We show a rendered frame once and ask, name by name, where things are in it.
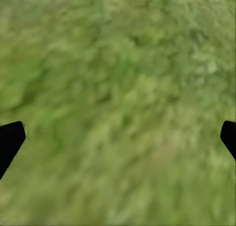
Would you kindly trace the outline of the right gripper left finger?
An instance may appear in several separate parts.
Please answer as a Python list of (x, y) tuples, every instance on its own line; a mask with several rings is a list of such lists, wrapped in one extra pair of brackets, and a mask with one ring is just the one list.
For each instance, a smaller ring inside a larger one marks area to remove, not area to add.
[(26, 139), (21, 121), (0, 126), (0, 180)]

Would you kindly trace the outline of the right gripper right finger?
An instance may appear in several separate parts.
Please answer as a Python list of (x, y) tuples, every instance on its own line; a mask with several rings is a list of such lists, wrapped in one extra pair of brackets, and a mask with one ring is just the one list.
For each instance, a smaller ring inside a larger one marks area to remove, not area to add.
[(220, 138), (236, 160), (236, 123), (225, 121)]

